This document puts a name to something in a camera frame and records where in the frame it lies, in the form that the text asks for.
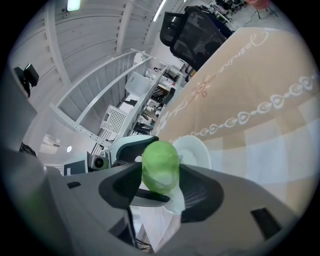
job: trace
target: green object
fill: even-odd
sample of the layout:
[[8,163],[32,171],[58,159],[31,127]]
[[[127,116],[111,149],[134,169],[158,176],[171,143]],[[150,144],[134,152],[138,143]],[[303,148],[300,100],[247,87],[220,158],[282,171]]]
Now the green object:
[[168,194],[179,181],[177,150],[167,141],[155,141],[142,155],[142,181],[147,188],[159,194]]

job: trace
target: white plate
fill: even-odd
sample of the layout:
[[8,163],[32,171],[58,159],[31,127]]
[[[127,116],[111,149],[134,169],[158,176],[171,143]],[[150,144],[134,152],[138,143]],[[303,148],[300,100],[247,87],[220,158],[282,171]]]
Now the white plate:
[[[180,164],[211,169],[209,152],[205,144],[197,137],[190,135],[183,136],[172,145],[178,152]],[[170,197],[170,201],[163,207],[172,214],[181,215],[185,210],[185,199],[179,183],[167,196]]]

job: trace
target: ceiling light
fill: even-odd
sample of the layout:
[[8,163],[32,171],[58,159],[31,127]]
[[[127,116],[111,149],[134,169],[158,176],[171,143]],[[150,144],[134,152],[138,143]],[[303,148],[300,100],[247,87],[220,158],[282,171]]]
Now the ceiling light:
[[166,1],[167,1],[167,0],[163,0],[162,3],[160,4],[160,7],[159,7],[158,11],[156,12],[156,14],[155,14],[155,16],[154,16],[154,18],[153,18],[153,21],[154,21],[154,22],[155,22],[156,19],[158,18],[159,13],[161,12],[162,7],[164,7]]
[[67,0],[66,9],[68,12],[76,11],[80,9],[81,0]]

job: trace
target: beige tablecloth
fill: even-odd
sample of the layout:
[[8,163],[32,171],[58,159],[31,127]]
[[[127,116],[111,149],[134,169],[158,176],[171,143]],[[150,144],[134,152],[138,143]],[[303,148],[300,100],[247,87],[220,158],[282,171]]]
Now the beige tablecloth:
[[[201,139],[212,169],[252,180],[296,213],[318,183],[319,72],[302,38],[240,28],[196,73],[154,128],[160,140]],[[157,251],[179,228],[163,208],[140,208]]]

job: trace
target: mesh chair back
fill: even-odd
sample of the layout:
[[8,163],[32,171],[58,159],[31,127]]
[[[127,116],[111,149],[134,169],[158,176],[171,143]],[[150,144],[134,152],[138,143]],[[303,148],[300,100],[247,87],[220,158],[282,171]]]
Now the mesh chair back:
[[180,13],[165,12],[160,40],[166,46],[172,46],[183,26],[185,16]]
[[185,22],[170,51],[198,71],[226,38],[200,8],[189,7],[184,16]]

